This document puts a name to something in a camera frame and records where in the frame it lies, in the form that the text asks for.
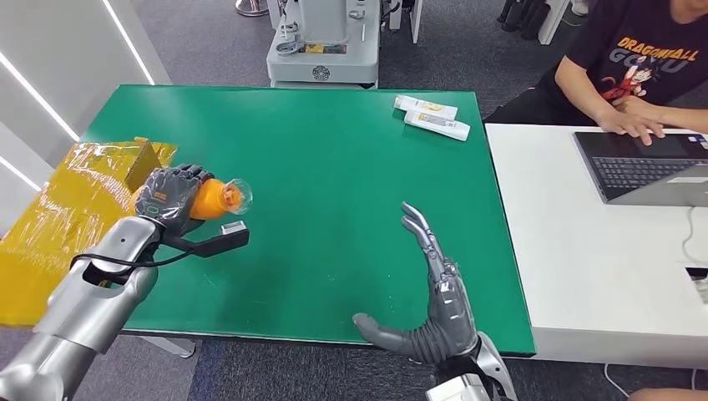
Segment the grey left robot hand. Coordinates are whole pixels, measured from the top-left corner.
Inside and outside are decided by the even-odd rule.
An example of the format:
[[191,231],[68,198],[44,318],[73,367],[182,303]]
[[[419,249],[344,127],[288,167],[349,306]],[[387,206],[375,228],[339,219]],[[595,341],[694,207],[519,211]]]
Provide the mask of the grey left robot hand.
[[204,224],[191,217],[190,210],[201,186],[214,177],[194,164],[155,168],[134,193],[134,214],[157,221],[171,236],[182,237]]

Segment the person's right hand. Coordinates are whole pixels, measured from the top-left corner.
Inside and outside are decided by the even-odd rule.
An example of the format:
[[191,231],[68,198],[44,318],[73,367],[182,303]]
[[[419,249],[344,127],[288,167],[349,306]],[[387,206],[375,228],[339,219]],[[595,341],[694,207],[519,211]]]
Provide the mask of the person's right hand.
[[604,131],[617,135],[629,135],[632,138],[639,139],[645,146],[652,145],[653,137],[660,139],[665,137],[663,128],[659,123],[637,115],[622,113],[616,109],[600,113],[597,117],[594,117],[594,121]]

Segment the person's left hand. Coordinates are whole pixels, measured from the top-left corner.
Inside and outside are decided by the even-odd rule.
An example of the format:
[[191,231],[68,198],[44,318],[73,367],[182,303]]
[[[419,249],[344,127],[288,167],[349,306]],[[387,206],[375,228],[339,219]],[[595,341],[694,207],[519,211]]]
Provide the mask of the person's left hand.
[[613,100],[612,105],[618,111],[625,114],[649,119],[658,123],[662,123],[662,107],[644,101],[634,95],[624,96]]

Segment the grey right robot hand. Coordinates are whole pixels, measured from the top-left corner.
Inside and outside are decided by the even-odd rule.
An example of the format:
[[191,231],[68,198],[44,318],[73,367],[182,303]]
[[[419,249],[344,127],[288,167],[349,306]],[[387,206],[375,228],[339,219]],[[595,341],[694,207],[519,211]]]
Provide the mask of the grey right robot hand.
[[458,266],[445,256],[424,214],[407,202],[401,204],[403,227],[411,232],[427,263],[427,317],[413,329],[379,324],[359,312],[352,321],[370,344],[419,363],[438,364],[467,355],[479,336]]

